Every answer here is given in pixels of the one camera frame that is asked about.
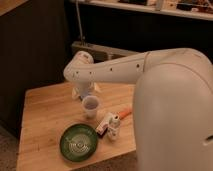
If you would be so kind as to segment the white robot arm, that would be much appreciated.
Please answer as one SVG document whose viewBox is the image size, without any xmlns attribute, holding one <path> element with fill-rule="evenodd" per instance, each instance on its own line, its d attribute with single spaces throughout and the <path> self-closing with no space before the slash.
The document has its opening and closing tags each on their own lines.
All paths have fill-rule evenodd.
<svg viewBox="0 0 213 171">
<path fill-rule="evenodd" d="M 135 86 L 139 171 L 213 171 L 213 64 L 200 51 L 154 50 L 100 63 L 79 52 L 64 77 L 81 92 L 90 82 Z"/>
</svg>

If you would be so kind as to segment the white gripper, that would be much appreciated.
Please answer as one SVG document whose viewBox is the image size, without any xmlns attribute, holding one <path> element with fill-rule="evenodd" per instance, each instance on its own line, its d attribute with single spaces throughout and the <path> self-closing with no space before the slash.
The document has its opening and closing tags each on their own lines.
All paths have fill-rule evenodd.
<svg viewBox="0 0 213 171">
<path fill-rule="evenodd" d="M 76 100 L 80 95 L 87 95 L 93 90 L 92 82 L 76 82 L 74 88 L 72 89 L 72 99 Z M 97 83 L 94 83 L 94 90 L 96 92 L 101 92 L 100 87 Z"/>
</svg>

